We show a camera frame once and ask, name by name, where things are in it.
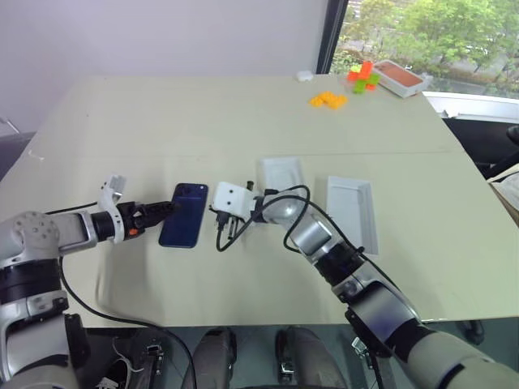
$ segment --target tabletop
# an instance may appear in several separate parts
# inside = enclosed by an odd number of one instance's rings
[[[307,103],[325,90],[350,100]],[[354,96],[335,76],[85,79],[0,182],[0,215],[92,202],[111,173],[127,177],[122,201],[167,200],[179,182],[208,184],[210,201],[219,181],[254,181],[265,156],[299,156],[316,194],[330,175],[371,182],[376,261],[423,319],[519,314],[517,227],[427,100]],[[167,326],[345,322],[278,226],[225,253],[209,212],[194,249],[161,247],[159,233],[72,254],[66,276],[93,306]],[[119,325],[71,310],[88,327]]]

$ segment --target window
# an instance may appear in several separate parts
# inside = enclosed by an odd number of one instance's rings
[[[432,92],[519,99],[518,37],[519,0],[350,0],[330,73],[391,59]]]

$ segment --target white wall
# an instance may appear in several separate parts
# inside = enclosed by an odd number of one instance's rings
[[[327,3],[0,0],[0,115],[35,131],[84,75],[314,70]]]

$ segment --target blue smartphone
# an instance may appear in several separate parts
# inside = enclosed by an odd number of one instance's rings
[[[164,220],[159,245],[190,249],[196,246],[208,186],[204,184],[178,184],[173,193],[175,212]]]

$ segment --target red block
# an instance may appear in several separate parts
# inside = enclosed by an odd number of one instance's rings
[[[371,70],[373,69],[373,62],[364,61],[362,67],[360,69],[360,73],[358,73],[359,79],[369,79]]]
[[[346,79],[348,81],[357,81],[357,78],[358,78],[358,72],[356,72],[356,71],[350,71],[348,73],[348,77],[346,77]]]

